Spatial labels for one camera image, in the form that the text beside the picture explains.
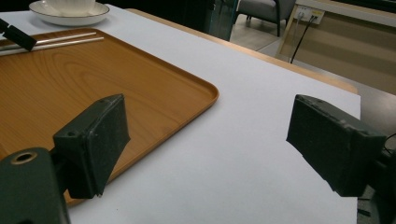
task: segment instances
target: white table surface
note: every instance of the white table surface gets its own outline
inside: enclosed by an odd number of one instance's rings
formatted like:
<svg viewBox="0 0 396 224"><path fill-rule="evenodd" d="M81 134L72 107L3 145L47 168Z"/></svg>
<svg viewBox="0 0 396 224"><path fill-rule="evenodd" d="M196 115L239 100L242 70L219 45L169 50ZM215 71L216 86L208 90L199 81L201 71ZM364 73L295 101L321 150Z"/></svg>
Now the white table surface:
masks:
<svg viewBox="0 0 396 224"><path fill-rule="evenodd" d="M29 11L0 18L30 35L70 29ZM71 207L72 223L356 223L356 198L332 192L286 136L296 94L355 117L358 95L121 8L93 27L213 83L220 97L102 198Z"/></svg>

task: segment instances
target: gray chair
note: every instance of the gray chair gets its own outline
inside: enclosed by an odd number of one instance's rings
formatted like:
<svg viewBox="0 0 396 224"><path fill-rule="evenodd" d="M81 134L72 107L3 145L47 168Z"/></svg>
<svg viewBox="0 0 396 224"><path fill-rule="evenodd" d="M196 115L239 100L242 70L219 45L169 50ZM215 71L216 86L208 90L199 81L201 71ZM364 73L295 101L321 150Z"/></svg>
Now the gray chair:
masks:
<svg viewBox="0 0 396 224"><path fill-rule="evenodd" d="M280 36L280 22L289 20L295 0L240 0L239 7L234 14L233 23L239 14L247 15L247 20L252 17L276 23L277 36Z"/></svg>

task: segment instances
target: power outlet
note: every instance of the power outlet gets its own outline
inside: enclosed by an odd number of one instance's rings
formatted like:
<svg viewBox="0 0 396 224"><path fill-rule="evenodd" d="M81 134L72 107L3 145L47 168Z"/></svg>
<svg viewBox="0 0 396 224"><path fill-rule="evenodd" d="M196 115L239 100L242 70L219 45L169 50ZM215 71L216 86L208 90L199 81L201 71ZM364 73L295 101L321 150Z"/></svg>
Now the power outlet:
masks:
<svg viewBox="0 0 396 224"><path fill-rule="evenodd" d="M297 6L296 13L294 14L294 19L299 19L301 21L309 21L312 16L317 17L312 22L314 24L320 24L324 15L324 11L312 7Z"/></svg>

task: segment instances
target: tiled floor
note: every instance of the tiled floor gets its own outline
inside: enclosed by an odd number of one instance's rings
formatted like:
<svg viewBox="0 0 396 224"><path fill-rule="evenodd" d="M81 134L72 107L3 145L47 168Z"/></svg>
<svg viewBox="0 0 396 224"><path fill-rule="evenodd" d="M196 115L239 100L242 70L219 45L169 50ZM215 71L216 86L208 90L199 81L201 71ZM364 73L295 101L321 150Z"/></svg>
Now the tiled floor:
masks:
<svg viewBox="0 0 396 224"><path fill-rule="evenodd" d="M286 27L282 23L281 35ZM280 43L280 37L276 36L276 25L266 21L252 19L246 20L246 16L240 15L231 34L232 43L246 48L256 50L260 53L275 57ZM360 84L359 82L337 76L330 72L316 68L306 63L294 61L294 64L308 68L323 74L350 83L358 89L361 96L361 120L377 129L384 135L396 133L396 96L379 91L377 89ZM387 142L387 147L396 148L396 139ZM373 190L368 188L362 198L370 198ZM362 211L370 212L371 205L368 201L359 200L358 208ZM358 213L358 224L372 223L375 221L362 213Z"/></svg>

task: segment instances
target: white cup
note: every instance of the white cup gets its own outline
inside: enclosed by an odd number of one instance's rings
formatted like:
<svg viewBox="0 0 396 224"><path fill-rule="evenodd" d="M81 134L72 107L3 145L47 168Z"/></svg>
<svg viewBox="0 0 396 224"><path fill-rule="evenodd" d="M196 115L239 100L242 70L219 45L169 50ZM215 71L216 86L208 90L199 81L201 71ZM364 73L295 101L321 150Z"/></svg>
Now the white cup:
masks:
<svg viewBox="0 0 396 224"><path fill-rule="evenodd" d="M47 4L66 17L87 16L96 0L45 0Z"/></svg>

